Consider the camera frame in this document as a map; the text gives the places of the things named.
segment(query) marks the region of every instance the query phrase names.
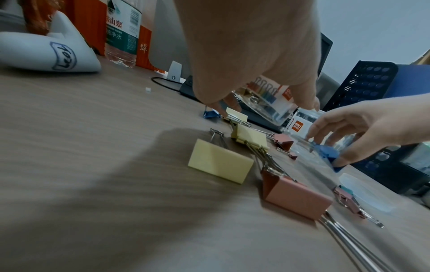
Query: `black keyboard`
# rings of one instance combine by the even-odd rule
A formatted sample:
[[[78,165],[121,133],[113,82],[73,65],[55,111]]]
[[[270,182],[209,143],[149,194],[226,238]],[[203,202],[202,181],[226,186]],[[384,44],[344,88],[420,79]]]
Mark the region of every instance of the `black keyboard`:
[[[182,84],[179,92],[183,96],[186,96],[190,99],[198,101],[198,99],[196,98],[193,92],[193,76],[189,76],[187,78],[184,84]],[[242,113],[248,116],[248,122],[259,125],[260,127],[263,127],[265,129],[271,130],[276,133],[281,133],[281,129],[284,129],[284,127],[286,127],[288,124],[288,120],[287,120],[285,123],[283,123],[281,127],[276,126],[270,123],[269,121],[267,121],[266,119],[264,119],[262,116],[260,116],[258,113],[256,113],[253,109],[248,107],[245,103],[243,103],[240,100],[239,100],[239,104],[242,108]],[[224,109],[227,108],[227,105],[222,101],[221,101],[221,105]]]

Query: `black cable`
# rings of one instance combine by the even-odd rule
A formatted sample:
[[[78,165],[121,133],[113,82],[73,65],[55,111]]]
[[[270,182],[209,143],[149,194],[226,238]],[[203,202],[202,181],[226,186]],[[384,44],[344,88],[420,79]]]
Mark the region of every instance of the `black cable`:
[[[168,88],[168,89],[173,90],[173,91],[179,91],[179,90],[173,89],[171,87],[167,87],[166,85],[163,85],[160,82],[156,82],[155,79],[157,79],[157,78],[182,85],[182,83],[180,83],[180,82],[176,82],[176,81],[173,81],[173,80],[170,80],[170,79],[167,79],[167,78],[161,78],[161,77],[153,77],[153,78],[151,78],[151,80],[152,80],[153,83],[158,84],[160,86],[163,86],[164,88]]]

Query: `table surface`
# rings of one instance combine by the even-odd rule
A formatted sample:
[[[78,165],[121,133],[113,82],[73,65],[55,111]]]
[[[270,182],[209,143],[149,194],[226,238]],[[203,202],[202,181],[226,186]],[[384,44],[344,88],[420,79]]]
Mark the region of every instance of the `table surface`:
[[[196,139],[229,135],[226,122],[155,72],[100,61],[100,74],[0,68],[0,271],[363,271],[320,223],[262,201],[256,164],[241,186],[187,167]],[[270,152],[332,196],[338,175],[296,148],[295,162]],[[336,203],[335,219],[396,271],[429,271],[429,210],[342,172],[395,209],[362,203],[385,229]]]

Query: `fingernail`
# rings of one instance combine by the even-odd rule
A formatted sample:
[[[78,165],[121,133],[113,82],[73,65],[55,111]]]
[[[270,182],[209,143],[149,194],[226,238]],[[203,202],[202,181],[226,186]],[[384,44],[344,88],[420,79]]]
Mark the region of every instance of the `fingernail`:
[[[337,158],[332,163],[333,167],[343,167],[347,164],[349,164],[349,162],[342,157]]]

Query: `barcode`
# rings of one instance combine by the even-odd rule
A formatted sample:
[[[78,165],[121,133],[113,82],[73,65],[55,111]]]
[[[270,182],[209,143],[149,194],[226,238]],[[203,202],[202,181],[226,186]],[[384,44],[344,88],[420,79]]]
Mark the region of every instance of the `barcode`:
[[[139,24],[139,15],[140,14],[137,11],[131,10],[130,23],[137,26]]]

